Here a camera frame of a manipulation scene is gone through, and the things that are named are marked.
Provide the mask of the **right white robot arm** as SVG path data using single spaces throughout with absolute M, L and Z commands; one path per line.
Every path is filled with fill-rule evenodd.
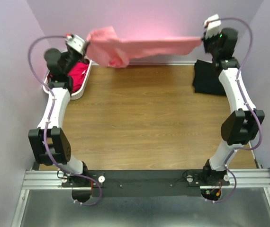
M 205 52 L 212 55 L 212 66 L 230 106 L 230 115 L 221 126 L 222 141 L 201 174 L 204 184 L 213 185 L 224 179 L 236 152 L 261 134 L 260 126 L 265 114 L 251 101 L 242 80 L 240 64 L 233 56 L 238 31 L 233 28 L 206 28 L 202 40 Z

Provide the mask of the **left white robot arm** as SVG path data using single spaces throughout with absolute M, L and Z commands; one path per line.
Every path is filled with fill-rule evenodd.
M 62 126 L 66 107 L 70 100 L 82 96 L 91 69 L 91 61 L 79 60 L 73 68 L 61 76 L 48 73 L 43 87 L 49 94 L 45 113 L 36 129 L 28 133 L 29 142 L 39 164 L 56 165 L 61 170 L 73 174 L 72 181 L 83 187 L 92 179 L 84 162 L 72 155 L 71 145 Z

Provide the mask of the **light pink t shirt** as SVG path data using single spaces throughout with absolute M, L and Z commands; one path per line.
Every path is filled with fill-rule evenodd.
M 86 40 L 86 55 L 102 67 L 125 68 L 132 59 L 155 55 L 188 55 L 202 44 L 200 37 L 167 37 L 151 40 L 120 39 L 113 27 L 93 30 Z

